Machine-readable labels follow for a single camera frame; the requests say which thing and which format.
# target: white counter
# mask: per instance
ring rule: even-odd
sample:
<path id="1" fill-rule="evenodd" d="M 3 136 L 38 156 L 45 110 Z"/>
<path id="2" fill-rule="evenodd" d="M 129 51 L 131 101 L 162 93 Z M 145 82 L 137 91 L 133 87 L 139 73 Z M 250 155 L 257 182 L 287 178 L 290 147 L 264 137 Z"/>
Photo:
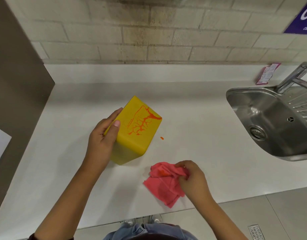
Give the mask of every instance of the white counter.
<path id="1" fill-rule="evenodd" d="M 228 104 L 228 89 L 253 84 L 57 84 L 1 205 L 0 239 L 21 239 L 36 230 L 81 165 L 91 130 L 133 95 L 159 113 L 162 123 L 143 157 L 109 164 L 79 228 L 192 208 L 185 197 L 169 209 L 142 184 L 150 166 L 161 161 L 195 161 L 219 203 L 306 187 L 307 160 L 284 161 L 266 153 Z"/>

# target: purple sign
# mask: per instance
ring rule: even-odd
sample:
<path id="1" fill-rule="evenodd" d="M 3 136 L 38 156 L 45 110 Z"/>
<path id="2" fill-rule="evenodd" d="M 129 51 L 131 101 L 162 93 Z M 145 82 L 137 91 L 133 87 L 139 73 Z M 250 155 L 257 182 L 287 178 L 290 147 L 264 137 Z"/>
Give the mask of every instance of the purple sign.
<path id="1" fill-rule="evenodd" d="M 287 27 L 284 33 L 307 35 L 307 4 Z"/>

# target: denim shorts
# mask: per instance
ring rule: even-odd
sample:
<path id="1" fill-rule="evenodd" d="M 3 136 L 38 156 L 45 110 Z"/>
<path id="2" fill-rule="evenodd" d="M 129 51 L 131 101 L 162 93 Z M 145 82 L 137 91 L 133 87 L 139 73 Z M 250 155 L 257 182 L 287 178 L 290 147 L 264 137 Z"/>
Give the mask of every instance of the denim shorts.
<path id="1" fill-rule="evenodd" d="M 182 230 L 180 226 L 164 223 L 137 223 L 134 226 L 123 223 L 117 231 L 109 233 L 103 240 L 128 240 L 144 233 L 159 233 L 180 240 L 198 240 L 188 231 Z"/>

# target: sneaker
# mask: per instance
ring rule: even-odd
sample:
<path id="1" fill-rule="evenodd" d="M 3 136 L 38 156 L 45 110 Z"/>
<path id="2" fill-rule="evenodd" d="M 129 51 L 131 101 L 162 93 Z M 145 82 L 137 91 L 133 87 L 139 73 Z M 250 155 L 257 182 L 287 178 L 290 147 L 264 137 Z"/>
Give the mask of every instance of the sneaker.
<path id="1" fill-rule="evenodd" d="M 137 222 L 136 218 L 133 218 L 133 219 L 127 219 L 127 220 L 124 220 L 123 223 L 128 223 L 129 225 L 133 226 L 135 225 Z"/>
<path id="2" fill-rule="evenodd" d="M 161 214 L 151 215 L 149 217 L 149 223 L 150 224 L 162 223 L 162 216 L 161 216 Z"/>

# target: stainless steel sink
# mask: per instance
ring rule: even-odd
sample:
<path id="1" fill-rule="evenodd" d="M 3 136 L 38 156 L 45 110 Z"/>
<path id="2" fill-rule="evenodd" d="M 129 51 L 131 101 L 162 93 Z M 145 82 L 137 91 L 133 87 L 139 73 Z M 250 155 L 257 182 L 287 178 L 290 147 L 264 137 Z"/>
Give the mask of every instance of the stainless steel sink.
<path id="1" fill-rule="evenodd" d="M 262 149 L 287 161 L 307 159 L 307 90 L 284 94 L 268 88 L 234 88 L 227 101 Z"/>

